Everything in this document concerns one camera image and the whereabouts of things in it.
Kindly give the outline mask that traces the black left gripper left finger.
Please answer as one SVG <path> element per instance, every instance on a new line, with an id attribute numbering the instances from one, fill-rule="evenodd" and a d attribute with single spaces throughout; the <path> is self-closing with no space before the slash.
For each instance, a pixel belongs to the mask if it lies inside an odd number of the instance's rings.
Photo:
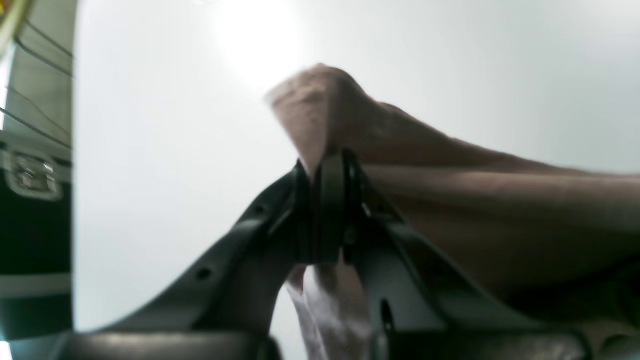
<path id="1" fill-rule="evenodd" d="M 297 162 L 160 295 L 102 330 L 69 336 L 57 359 L 281 359 L 270 327 L 290 272 L 313 259 L 310 193 Z"/>

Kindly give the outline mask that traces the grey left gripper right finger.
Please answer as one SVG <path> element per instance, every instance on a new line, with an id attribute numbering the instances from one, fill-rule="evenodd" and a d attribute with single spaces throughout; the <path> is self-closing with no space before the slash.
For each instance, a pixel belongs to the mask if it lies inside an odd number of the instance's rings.
<path id="1" fill-rule="evenodd" d="M 576 331 L 497 301 L 370 184 L 349 152 L 320 166 L 320 248 L 363 286 L 374 329 L 366 360 L 589 360 Z"/>

